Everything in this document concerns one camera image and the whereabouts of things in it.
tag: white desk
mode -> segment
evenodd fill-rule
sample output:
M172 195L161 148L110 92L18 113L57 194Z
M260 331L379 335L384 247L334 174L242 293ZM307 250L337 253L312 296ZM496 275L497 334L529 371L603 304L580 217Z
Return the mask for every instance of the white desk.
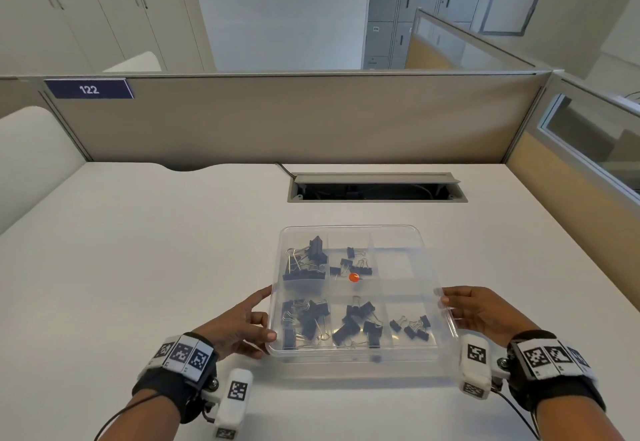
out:
M505 166L290 168L450 170L469 203L288 203L289 178L274 165L187 173L84 165L0 236L2 438L92 439L164 337L272 282L282 228L346 224L416 226L443 285L491 287L570 339L599 374L614 423L629 439L637 435L640 314ZM236 364L260 379L244 440L531 436L497 396L475 401L437 382L283 389L268 364L229 359L221 371ZM211 436L198 420L178 439Z

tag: plastic box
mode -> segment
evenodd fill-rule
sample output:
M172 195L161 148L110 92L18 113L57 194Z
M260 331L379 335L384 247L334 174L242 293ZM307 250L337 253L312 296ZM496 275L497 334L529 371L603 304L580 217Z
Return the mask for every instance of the plastic box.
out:
M278 339L269 350L296 364L428 362L441 368L420 368L427 376L453 374L458 335L440 295L414 227L285 228L269 314Z

